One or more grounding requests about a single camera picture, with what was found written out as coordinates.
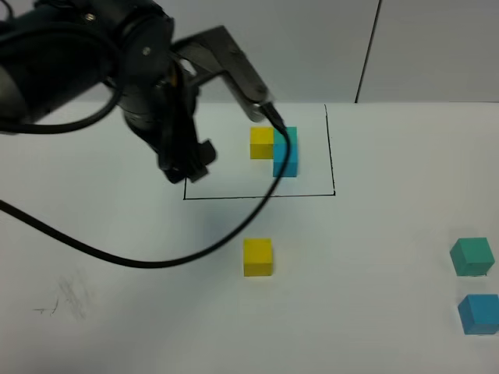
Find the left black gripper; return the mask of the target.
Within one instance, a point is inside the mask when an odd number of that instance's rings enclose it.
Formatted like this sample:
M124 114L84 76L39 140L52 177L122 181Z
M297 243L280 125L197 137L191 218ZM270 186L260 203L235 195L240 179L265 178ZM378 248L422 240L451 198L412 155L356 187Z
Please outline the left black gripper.
M211 141L198 140L194 114L197 87L176 60L165 73L145 72L123 94L123 116L130 130L156 154L157 166L173 184L197 182L208 174L217 153Z

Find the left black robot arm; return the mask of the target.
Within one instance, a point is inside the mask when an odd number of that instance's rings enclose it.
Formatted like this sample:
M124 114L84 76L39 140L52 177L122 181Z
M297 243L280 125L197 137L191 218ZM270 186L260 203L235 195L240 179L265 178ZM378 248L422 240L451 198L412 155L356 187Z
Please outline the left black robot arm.
M1 24L1 131L50 135L85 129L120 108L172 183L208 173L216 152L196 136L197 90L175 58L175 21L153 1L38 1ZM104 84L108 103L58 125L42 119Z

